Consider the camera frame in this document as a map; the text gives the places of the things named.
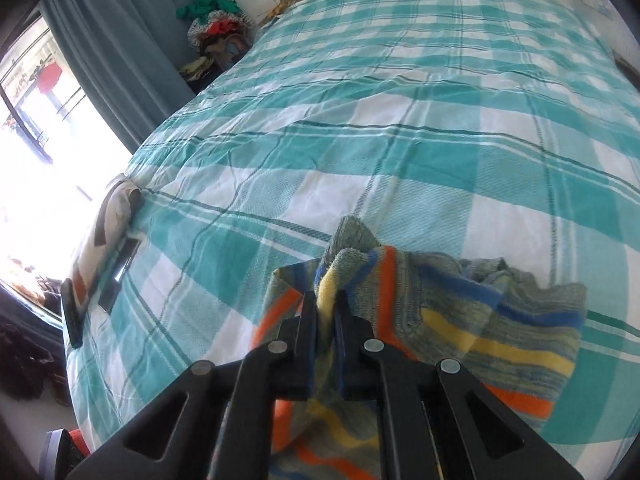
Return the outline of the brown patterned cushion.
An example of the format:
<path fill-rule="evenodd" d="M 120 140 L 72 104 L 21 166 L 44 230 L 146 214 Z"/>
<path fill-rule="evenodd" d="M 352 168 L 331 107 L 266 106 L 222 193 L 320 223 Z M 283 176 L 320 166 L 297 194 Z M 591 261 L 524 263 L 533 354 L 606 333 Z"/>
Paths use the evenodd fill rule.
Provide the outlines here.
<path fill-rule="evenodd" d="M 68 342 L 73 349 L 82 346 L 82 323 L 99 273 L 119 244 L 129 223 L 142 205 L 142 191 L 133 180 L 119 174 L 106 192 L 70 269 L 61 285 L 61 307 Z"/>

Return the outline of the wall socket with plug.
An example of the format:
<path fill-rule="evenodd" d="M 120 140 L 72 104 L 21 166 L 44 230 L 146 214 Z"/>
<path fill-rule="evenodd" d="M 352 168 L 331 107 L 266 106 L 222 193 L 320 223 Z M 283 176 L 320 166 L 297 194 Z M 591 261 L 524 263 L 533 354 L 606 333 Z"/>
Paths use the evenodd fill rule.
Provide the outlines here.
<path fill-rule="evenodd" d="M 612 7 L 610 0 L 582 0 L 582 4 L 584 6 L 588 6 L 588 8 L 592 10 L 597 11 L 609 20 L 612 20 L 612 18 L 614 18 L 614 8 Z"/>

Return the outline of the striped knit sweater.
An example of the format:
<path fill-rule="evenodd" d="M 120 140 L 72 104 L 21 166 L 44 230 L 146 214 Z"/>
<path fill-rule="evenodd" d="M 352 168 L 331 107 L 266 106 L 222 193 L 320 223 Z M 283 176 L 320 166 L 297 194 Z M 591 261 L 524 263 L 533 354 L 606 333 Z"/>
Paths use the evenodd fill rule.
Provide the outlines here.
<path fill-rule="evenodd" d="M 381 474 L 373 405 L 342 400 L 332 379 L 330 324 L 339 292 L 378 339 L 426 364 L 458 360 L 535 431 L 548 422 L 574 372 L 587 313 L 582 284 L 544 287 L 501 258 L 400 250 L 348 216 L 322 257 L 269 272 L 257 295 L 259 323 L 222 326 L 209 357 L 231 362 L 271 339 L 298 313 L 305 292 L 318 298 L 314 392 L 306 402 L 280 401 L 274 409 L 275 479 Z"/>

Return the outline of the dark flat phone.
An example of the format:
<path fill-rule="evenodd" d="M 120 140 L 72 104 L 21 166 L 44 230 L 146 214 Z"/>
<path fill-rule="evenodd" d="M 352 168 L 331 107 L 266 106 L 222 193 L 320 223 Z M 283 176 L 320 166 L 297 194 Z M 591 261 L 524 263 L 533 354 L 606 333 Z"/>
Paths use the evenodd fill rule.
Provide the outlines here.
<path fill-rule="evenodd" d="M 111 314 L 113 311 L 116 299 L 122 290 L 122 280 L 129 270 L 140 245 L 141 240 L 138 238 L 127 237 L 124 244 L 122 244 L 122 248 L 116 254 L 115 261 L 107 273 L 107 281 L 102 287 L 98 300 L 99 306 L 106 314 Z"/>

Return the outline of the red bed base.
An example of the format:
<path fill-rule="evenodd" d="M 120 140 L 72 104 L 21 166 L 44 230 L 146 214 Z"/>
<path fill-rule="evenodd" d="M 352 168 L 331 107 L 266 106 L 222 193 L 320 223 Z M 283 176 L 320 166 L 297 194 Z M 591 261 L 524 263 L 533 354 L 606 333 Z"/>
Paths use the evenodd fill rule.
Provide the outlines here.
<path fill-rule="evenodd" d="M 78 448 L 83 456 L 89 456 L 91 454 L 90 448 L 88 448 L 88 445 L 79 429 L 70 430 L 70 437 L 72 438 L 74 445 L 76 445 L 76 448 Z"/>

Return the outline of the pile of colourful clothes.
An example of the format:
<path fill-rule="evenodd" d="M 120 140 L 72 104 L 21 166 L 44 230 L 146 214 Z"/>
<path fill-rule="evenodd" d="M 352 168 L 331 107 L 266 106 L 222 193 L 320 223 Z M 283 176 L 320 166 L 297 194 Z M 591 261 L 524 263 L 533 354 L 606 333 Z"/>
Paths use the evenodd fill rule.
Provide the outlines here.
<path fill-rule="evenodd" d="M 253 45 L 254 23 L 235 0 L 191 0 L 176 10 L 189 23 L 186 40 L 198 55 L 179 74 L 198 94 L 230 70 Z"/>

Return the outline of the dark bedside table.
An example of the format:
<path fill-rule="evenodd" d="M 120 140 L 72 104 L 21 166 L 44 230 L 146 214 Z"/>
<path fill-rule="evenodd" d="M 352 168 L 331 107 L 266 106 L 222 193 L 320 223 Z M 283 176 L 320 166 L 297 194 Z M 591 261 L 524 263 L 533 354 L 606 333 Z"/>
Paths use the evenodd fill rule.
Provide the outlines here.
<path fill-rule="evenodd" d="M 624 60 L 618 53 L 614 53 L 614 62 L 620 72 L 629 80 L 629 82 L 640 91 L 640 73 Z"/>

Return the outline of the blue grey curtain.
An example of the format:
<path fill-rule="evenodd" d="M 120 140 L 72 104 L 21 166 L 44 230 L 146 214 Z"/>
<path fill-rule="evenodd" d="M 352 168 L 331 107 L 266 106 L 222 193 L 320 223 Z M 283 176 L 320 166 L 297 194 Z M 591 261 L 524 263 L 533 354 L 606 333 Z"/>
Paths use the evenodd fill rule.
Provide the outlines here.
<path fill-rule="evenodd" d="M 137 151 L 194 97 L 179 73 L 195 53 L 176 12 L 191 0 L 41 0 L 40 12 L 90 102 Z"/>

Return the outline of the teal plaid bedspread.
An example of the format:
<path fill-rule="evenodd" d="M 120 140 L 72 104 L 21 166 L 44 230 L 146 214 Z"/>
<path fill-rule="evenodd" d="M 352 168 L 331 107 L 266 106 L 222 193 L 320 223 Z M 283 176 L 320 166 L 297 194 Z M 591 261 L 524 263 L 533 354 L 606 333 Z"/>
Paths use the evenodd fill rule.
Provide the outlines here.
<path fill-rule="evenodd" d="M 574 372 L 540 433 L 587 479 L 638 436 L 639 93 L 566 6 L 299 0 L 126 174 L 141 245 L 66 356 L 90 450 L 214 362 L 222 326 L 256 326 L 269 272 L 322 257 L 347 216 L 400 250 L 584 285 Z"/>

